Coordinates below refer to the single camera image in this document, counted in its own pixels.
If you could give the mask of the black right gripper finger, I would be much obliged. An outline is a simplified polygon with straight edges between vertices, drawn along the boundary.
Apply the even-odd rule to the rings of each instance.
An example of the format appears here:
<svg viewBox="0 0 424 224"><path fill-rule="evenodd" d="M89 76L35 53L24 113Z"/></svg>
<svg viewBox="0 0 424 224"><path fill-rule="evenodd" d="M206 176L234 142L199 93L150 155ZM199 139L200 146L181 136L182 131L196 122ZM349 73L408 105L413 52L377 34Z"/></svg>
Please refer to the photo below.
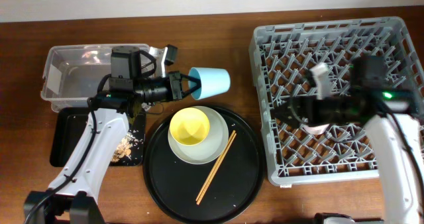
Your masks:
<svg viewBox="0 0 424 224"><path fill-rule="evenodd" d="M287 124L293 129L300 128L300 122L294 117L282 117L282 118L278 118L278 120L280 120L282 123Z"/></svg>
<svg viewBox="0 0 424 224"><path fill-rule="evenodd" d="M275 118L293 118L292 109L289 103L284 103L274 108Z"/></svg>

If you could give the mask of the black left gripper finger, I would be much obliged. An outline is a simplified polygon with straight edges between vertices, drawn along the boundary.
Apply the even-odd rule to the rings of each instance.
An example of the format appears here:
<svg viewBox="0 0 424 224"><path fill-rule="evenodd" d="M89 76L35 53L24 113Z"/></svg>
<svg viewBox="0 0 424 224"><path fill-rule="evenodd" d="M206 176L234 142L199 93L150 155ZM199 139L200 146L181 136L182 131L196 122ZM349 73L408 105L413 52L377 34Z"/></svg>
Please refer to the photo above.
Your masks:
<svg viewBox="0 0 424 224"><path fill-rule="evenodd" d="M199 97L198 93L200 91L201 91L200 85L193 86L186 91L182 91L182 98L186 98L188 96L191 96L193 99L197 100L198 97Z"/></svg>
<svg viewBox="0 0 424 224"><path fill-rule="evenodd" d="M183 80L185 80L189 83L191 82L191 83L194 83L194 84L201 84L201 81L200 81L199 78L195 78L193 76L189 76L189 75L186 75L186 74L180 74L180 76Z"/></svg>

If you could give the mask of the light blue plastic cup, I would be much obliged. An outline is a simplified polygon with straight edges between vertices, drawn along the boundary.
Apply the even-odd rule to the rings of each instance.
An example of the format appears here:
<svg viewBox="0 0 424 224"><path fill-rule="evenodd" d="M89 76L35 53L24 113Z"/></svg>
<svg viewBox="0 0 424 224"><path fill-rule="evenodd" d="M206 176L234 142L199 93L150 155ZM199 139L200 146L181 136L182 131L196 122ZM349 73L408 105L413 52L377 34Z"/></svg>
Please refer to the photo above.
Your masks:
<svg viewBox="0 0 424 224"><path fill-rule="evenodd" d="M188 76L200 80L201 87L191 94L195 100L225 93L231 86L228 71L221 68L191 68Z"/></svg>

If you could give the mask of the yellow plastic bowl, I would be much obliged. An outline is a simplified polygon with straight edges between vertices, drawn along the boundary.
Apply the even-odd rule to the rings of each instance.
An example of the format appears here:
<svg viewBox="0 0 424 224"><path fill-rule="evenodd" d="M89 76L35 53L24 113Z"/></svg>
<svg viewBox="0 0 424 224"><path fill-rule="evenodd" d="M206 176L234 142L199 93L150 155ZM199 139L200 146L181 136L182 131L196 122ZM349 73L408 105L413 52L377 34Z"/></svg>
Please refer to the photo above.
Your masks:
<svg viewBox="0 0 424 224"><path fill-rule="evenodd" d="M185 146L194 146L203 142L209 130L208 117L203 111L194 107L179 110L170 121L172 138Z"/></svg>

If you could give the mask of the pink plastic cup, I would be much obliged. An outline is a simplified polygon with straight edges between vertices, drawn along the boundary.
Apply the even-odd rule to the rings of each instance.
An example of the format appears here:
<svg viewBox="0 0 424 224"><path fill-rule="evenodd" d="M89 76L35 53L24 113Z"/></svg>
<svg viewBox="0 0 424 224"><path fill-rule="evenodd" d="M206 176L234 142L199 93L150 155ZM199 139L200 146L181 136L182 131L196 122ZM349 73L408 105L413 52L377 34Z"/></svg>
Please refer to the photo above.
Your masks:
<svg viewBox="0 0 424 224"><path fill-rule="evenodd" d="M308 125L304 125L303 128L305 131L312 135L322 135L328 128L329 124L319 125L315 127L310 127Z"/></svg>

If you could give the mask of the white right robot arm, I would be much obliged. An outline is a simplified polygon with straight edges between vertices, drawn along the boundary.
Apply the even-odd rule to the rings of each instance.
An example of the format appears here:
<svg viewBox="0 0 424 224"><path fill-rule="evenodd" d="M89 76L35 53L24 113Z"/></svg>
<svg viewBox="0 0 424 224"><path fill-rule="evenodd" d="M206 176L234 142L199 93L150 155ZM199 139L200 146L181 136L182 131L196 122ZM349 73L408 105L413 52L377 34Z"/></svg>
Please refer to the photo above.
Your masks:
<svg viewBox="0 0 424 224"><path fill-rule="evenodd" d="M423 221L423 158L419 104L408 89L386 83L381 56L363 56L350 63L348 96L331 95L327 65L311 69L317 95L290 96L271 110L272 116L295 128L360 123L378 164L386 215L385 223Z"/></svg>

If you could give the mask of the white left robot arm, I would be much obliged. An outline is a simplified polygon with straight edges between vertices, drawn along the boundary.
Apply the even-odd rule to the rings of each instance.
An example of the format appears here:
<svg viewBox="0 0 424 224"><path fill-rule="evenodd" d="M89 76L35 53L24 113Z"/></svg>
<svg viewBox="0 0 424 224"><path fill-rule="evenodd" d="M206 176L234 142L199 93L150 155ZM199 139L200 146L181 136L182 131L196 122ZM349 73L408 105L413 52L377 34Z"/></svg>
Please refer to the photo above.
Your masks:
<svg viewBox="0 0 424 224"><path fill-rule="evenodd" d="M60 174L44 192L32 191L24 203L25 223L54 223L65 211L70 223L104 223L98 196L104 175L130 120L142 103L178 101L201 88L180 72L156 77L157 59L136 46L111 49L111 73L88 98L84 132Z"/></svg>

